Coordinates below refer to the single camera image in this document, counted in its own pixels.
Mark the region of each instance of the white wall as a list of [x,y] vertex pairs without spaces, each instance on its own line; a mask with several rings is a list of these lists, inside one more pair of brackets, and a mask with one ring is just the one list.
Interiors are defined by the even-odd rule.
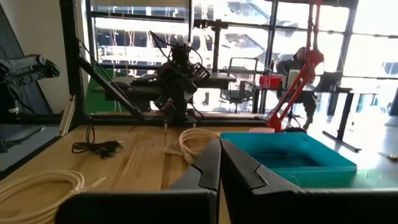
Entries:
[[[83,39],[84,0],[76,0],[80,38]],[[58,0],[0,0],[7,18],[17,35],[25,54],[41,54],[56,63],[62,70],[58,78],[39,81],[40,87],[54,113],[65,109],[68,100],[68,76],[61,13]],[[85,88],[87,75],[83,75]]]

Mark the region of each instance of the blue storage tray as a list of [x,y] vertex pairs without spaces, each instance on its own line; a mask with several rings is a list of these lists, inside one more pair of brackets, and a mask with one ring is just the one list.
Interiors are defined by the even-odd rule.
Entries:
[[356,164],[305,133],[221,133],[268,169],[301,188],[350,185]]

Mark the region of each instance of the red box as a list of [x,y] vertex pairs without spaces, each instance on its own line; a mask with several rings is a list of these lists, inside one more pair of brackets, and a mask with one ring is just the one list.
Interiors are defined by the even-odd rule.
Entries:
[[265,87],[265,88],[279,88],[281,81],[282,81],[282,77],[261,76],[260,77],[260,86]]

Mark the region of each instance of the robotic arm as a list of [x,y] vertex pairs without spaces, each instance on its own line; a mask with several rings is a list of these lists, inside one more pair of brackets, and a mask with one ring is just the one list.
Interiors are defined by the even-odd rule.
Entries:
[[40,55],[26,55],[14,60],[0,60],[0,116],[18,114],[18,102],[31,113],[34,111],[21,101],[18,88],[42,78],[59,77],[60,69]]
[[[315,68],[323,62],[323,54],[318,50],[318,33],[319,33],[319,16],[320,16],[320,7],[322,4],[322,0],[310,0],[310,11],[308,15],[308,30],[307,30],[307,48],[306,48],[306,62],[303,68],[301,69],[298,77],[294,80],[293,84],[287,90],[285,95],[280,99],[279,103],[272,111],[269,120],[267,122],[267,126],[270,128],[274,128],[275,132],[281,132],[282,126],[281,122],[286,117],[287,113],[293,106],[294,102],[297,100],[299,95],[303,92],[304,86],[314,78],[315,76]],[[312,22],[312,14],[313,14],[313,7],[317,5],[317,13],[315,18],[315,25]],[[313,31],[313,49],[311,50],[311,35]],[[288,104],[283,110],[280,117],[278,117],[278,112],[281,109],[282,105],[288,101]]]

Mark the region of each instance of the person sitting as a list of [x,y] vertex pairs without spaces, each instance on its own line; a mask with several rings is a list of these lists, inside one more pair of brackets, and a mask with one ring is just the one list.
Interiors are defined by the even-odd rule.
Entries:
[[[305,64],[305,47],[301,47],[292,59],[284,60],[276,65],[276,70],[279,74],[286,76],[286,81],[289,78],[289,72],[291,69],[301,70]],[[278,98],[282,97],[282,92],[278,92]],[[298,96],[297,103],[303,103],[304,110],[307,114],[307,120],[303,125],[303,129],[307,130],[313,122],[313,115],[317,108],[317,102],[315,101],[315,95],[311,92],[303,92]]]

